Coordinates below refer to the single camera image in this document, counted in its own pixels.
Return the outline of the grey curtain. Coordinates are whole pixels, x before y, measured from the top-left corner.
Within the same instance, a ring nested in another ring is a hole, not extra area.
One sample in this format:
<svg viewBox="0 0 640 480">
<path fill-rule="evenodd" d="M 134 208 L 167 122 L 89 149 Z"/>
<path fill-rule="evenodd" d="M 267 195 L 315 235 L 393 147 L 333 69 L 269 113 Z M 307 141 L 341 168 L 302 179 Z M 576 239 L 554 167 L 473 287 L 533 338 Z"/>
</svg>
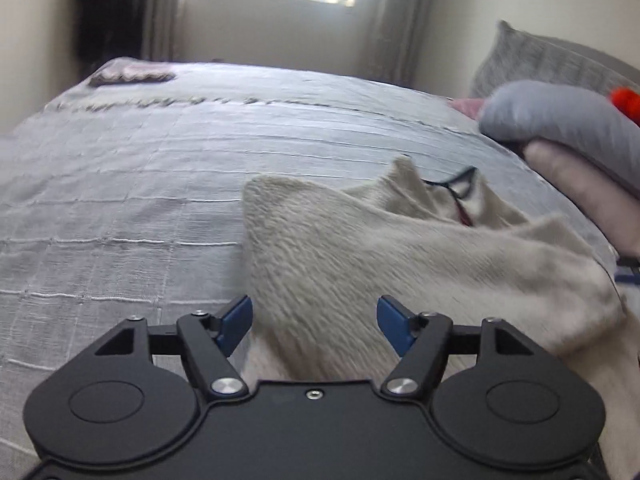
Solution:
<svg viewBox="0 0 640 480">
<path fill-rule="evenodd" d="M 409 87 L 433 0 L 356 0 L 363 32 L 356 75 Z"/>
<path fill-rule="evenodd" d="M 145 0 L 141 57 L 169 62 L 176 58 L 183 0 Z"/>
</svg>

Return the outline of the grey quilted headboard cushion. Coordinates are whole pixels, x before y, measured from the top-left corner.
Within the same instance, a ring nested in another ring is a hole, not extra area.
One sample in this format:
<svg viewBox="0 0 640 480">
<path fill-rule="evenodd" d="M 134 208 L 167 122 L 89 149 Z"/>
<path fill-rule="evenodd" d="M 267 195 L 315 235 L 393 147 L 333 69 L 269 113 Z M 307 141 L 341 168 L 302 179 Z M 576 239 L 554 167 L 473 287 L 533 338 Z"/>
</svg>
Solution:
<svg viewBox="0 0 640 480">
<path fill-rule="evenodd" d="M 517 80 L 567 84 L 608 96 L 618 87 L 637 91 L 639 70 L 597 49 L 533 35 L 500 21 L 487 58 L 474 74 L 469 96 L 487 98 L 498 87 Z"/>
</svg>

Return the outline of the cream fleece zip jacket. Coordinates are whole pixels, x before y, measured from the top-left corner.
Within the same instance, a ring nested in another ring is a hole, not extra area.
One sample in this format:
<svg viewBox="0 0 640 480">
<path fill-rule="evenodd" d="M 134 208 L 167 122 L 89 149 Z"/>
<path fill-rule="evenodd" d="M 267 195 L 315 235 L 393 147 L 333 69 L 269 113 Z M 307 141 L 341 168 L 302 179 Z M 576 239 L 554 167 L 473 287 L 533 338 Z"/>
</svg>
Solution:
<svg viewBox="0 0 640 480">
<path fill-rule="evenodd" d="M 524 216 L 482 176 L 454 200 L 405 157 L 344 190 L 260 176 L 244 186 L 242 209 L 250 384 L 380 382 L 396 361 L 374 322 L 383 295 L 459 324 L 494 316 L 598 390 L 606 469 L 614 479 L 638 472 L 638 318 L 560 218 Z"/>
</svg>

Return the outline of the grey pillow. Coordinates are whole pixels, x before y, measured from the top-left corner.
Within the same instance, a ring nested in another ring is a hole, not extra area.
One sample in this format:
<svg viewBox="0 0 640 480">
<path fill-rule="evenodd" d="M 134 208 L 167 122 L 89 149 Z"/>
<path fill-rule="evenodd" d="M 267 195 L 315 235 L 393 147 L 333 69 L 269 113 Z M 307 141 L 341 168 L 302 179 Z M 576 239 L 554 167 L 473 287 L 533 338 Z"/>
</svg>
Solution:
<svg viewBox="0 0 640 480">
<path fill-rule="evenodd" d="M 629 193 L 639 194 L 639 127 L 599 93 L 567 84 L 512 81 L 485 101 L 478 128 L 497 142 L 562 144 Z"/>
</svg>

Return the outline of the small pink pillow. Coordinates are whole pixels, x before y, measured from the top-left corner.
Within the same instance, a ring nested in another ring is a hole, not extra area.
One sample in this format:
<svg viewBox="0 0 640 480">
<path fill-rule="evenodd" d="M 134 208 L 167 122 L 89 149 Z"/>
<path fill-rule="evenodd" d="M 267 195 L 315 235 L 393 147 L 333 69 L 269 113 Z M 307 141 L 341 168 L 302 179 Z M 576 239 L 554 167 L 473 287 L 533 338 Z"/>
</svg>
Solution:
<svg viewBox="0 0 640 480">
<path fill-rule="evenodd" d="M 457 112 L 463 114 L 472 120 L 477 120 L 480 116 L 480 111 L 485 105 L 485 99 L 477 98 L 464 98 L 464 99 L 451 99 L 448 101 L 449 106 Z"/>
</svg>

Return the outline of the grey quilted bedspread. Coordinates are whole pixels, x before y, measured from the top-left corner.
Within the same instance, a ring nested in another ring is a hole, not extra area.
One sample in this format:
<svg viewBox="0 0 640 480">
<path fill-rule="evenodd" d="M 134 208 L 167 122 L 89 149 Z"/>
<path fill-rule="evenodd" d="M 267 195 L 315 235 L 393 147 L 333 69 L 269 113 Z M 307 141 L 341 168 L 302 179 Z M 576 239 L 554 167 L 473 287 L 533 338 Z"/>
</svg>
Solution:
<svg viewBox="0 0 640 480">
<path fill-rule="evenodd" d="M 29 393 L 130 314 L 164 324 L 242 290 L 255 174 L 348 188 L 399 155 L 424 178 L 478 168 L 529 216 L 578 209 L 440 96 L 357 78 L 179 64 L 161 84 L 78 84 L 1 138 L 1 474 L 37 463 Z"/>
</svg>

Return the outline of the right grey curtain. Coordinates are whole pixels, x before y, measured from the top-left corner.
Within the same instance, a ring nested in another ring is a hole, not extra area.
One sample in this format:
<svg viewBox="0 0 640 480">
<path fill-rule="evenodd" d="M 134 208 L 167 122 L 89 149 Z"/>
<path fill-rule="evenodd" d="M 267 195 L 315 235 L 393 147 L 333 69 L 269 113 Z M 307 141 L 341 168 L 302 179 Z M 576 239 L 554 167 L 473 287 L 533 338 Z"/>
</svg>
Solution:
<svg viewBox="0 0 640 480">
<path fill-rule="evenodd" d="M 409 87 L 433 0 L 356 0 L 363 32 L 356 75 Z"/>
</svg>

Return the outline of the dark hanging clothes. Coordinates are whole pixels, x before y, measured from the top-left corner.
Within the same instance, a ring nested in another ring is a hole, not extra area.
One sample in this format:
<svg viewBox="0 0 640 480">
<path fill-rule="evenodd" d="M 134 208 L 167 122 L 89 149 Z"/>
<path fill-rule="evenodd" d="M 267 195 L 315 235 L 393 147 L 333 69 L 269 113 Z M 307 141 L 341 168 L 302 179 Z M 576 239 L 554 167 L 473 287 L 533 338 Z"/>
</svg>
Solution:
<svg viewBox="0 0 640 480">
<path fill-rule="evenodd" d="M 142 48 L 146 0 L 77 0 L 76 53 L 85 70 L 112 58 L 136 58 Z"/>
</svg>

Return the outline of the red orange plush toy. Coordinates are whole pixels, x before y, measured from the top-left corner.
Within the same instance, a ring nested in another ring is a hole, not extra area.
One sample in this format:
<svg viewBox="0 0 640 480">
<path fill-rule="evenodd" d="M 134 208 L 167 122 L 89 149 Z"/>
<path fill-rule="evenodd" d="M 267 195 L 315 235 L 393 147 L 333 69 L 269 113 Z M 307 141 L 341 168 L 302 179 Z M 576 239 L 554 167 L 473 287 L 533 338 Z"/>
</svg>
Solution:
<svg viewBox="0 0 640 480">
<path fill-rule="evenodd" d="M 628 87 L 614 89 L 610 94 L 612 104 L 629 120 L 640 125 L 640 94 Z"/>
</svg>

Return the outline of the left grey curtain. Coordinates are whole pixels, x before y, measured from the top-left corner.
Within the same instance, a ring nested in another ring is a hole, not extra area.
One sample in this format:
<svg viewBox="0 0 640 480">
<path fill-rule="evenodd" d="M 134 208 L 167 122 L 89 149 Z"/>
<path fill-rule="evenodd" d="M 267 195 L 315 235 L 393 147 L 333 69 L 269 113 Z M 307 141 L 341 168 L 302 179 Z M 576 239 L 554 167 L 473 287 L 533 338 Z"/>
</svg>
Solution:
<svg viewBox="0 0 640 480">
<path fill-rule="evenodd" d="M 141 57 L 169 62 L 176 58 L 183 0 L 145 0 Z"/>
</svg>

